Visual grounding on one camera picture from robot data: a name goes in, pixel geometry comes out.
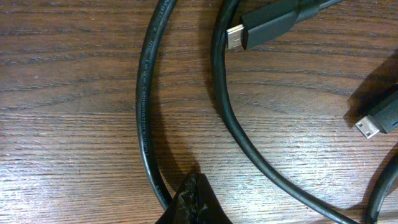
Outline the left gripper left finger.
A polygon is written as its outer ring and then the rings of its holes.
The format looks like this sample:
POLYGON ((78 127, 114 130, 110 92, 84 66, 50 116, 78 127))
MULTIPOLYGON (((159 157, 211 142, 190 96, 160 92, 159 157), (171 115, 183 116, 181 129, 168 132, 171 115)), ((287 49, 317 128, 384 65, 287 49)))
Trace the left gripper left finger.
POLYGON ((197 222, 198 173, 188 173, 172 203, 155 224, 194 224, 197 222))

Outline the black cable short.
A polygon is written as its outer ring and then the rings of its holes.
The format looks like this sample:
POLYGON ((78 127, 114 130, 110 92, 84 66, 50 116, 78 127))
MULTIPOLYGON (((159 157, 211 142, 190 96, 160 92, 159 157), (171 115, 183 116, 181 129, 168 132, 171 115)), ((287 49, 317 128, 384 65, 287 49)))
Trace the black cable short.
MULTIPOLYGON (((242 15, 239 24, 230 27, 240 1, 223 1, 216 18, 211 39, 211 72, 218 112, 227 129, 248 159, 276 186, 290 196, 336 223, 357 223, 330 208, 321 200, 291 183, 279 174, 261 155, 244 132, 232 109, 226 84, 226 45, 233 49, 242 45, 244 50, 264 44, 279 37, 304 20, 315 17, 320 11, 341 1, 275 1, 242 15)), ((397 128, 397 83, 371 99, 355 127, 367 139, 378 133, 388 134, 397 128)), ((382 170, 371 192, 365 223, 377 223, 382 204, 397 179, 397 154, 382 170)))

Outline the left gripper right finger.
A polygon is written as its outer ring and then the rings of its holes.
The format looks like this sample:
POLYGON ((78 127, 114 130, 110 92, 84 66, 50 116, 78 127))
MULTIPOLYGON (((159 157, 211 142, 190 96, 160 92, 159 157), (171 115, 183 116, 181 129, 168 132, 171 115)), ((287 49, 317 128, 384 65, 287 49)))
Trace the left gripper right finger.
POLYGON ((205 174, 197 174, 196 177, 195 208, 195 223, 197 224, 232 224, 205 174))

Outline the black cable long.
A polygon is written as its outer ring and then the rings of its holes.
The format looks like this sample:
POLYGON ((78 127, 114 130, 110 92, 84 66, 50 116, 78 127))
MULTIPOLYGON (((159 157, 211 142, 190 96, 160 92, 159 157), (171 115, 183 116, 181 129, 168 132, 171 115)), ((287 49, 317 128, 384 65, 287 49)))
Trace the black cable long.
POLYGON ((164 184, 155 158, 150 125, 150 101, 156 56, 176 3, 176 0, 158 1, 142 44, 136 81, 136 124, 139 150, 149 184, 164 210, 170 206, 172 197, 164 184))

